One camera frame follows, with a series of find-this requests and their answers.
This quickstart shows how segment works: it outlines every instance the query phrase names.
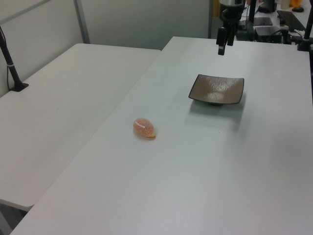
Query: black stand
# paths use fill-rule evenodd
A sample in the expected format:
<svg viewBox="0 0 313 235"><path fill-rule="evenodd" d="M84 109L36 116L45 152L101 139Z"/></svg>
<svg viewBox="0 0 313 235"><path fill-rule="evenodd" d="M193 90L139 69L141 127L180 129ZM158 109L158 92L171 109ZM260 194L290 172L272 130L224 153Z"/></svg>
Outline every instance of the black stand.
<svg viewBox="0 0 313 235"><path fill-rule="evenodd" d="M300 51L310 51L311 42L309 41L310 33L312 30L312 24L313 24L313 8L311 6L309 19L307 23L307 27L305 29L303 41L298 45L298 50Z"/></svg>
<svg viewBox="0 0 313 235"><path fill-rule="evenodd" d="M10 72L12 74L12 78L14 80L14 88L12 88L11 90L15 92L20 92L24 88L28 87L28 84L21 82L19 75L16 72L8 47L6 46L6 40L1 27L0 27L0 47L4 55L5 61L7 63L7 66L9 67Z"/></svg>

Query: orange object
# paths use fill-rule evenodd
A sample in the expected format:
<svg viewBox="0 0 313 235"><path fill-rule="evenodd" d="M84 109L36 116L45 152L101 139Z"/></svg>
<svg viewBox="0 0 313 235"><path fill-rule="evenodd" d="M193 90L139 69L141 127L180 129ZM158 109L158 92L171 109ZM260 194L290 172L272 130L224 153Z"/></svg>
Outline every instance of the orange object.
<svg viewBox="0 0 313 235"><path fill-rule="evenodd" d="M141 136L151 139L156 137L156 132L153 125L145 118L137 118L134 121L133 127L134 130Z"/></svg>
<svg viewBox="0 0 313 235"><path fill-rule="evenodd" d="M301 5L302 0L290 0L291 7L299 7Z"/></svg>

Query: square plate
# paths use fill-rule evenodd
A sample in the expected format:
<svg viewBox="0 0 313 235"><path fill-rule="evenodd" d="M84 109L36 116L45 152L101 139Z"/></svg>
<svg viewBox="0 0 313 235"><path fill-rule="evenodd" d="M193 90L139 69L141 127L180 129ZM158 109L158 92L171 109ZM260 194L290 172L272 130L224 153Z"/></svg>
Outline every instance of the square plate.
<svg viewBox="0 0 313 235"><path fill-rule="evenodd" d="M199 74L188 97L213 105L238 104L243 96L244 83L243 78Z"/></svg>

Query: orange item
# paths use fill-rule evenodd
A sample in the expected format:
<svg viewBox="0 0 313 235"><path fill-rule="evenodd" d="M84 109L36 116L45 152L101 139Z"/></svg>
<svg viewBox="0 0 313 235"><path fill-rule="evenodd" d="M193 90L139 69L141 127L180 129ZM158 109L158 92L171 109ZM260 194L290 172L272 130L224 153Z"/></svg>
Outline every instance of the orange item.
<svg viewBox="0 0 313 235"><path fill-rule="evenodd" d="M290 0L290 6L291 7L299 7L302 0Z"/></svg>

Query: table surface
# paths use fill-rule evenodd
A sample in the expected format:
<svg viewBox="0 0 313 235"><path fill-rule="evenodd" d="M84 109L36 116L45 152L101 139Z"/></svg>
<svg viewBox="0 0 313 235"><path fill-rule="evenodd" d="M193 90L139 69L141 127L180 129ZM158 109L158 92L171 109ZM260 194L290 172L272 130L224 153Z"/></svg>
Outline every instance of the table surface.
<svg viewBox="0 0 313 235"><path fill-rule="evenodd" d="M0 203L29 210L160 51L77 44L0 99Z"/></svg>
<svg viewBox="0 0 313 235"><path fill-rule="evenodd" d="M309 0L303 0L301 2L301 6L303 7L304 11L303 12L293 12L292 9L293 7L290 7L288 9L281 9L280 8L280 4L277 4L277 10L283 10L283 11L290 11L292 12L297 18L298 20L303 24L304 27L307 27L307 23L308 23L308 18L309 18L309 14L310 14L310 9L311 9L311 4ZM255 18L257 17L270 17L271 21L273 22L273 26L279 26L279 18L277 17L278 13L277 11L273 12L273 13L261 13L258 12L255 15ZM243 16L241 18L241 20L245 20L246 19L246 11L243 13ZM299 36L297 33L294 32L290 32L291 35L295 35L295 36Z"/></svg>
<svg viewBox="0 0 313 235"><path fill-rule="evenodd" d="M12 235L311 235L308 53L217 53L215 40L174 37ZM243 77L241 102L189 99L199 73ZM155 140L133 132L138 117Z"/></svg>

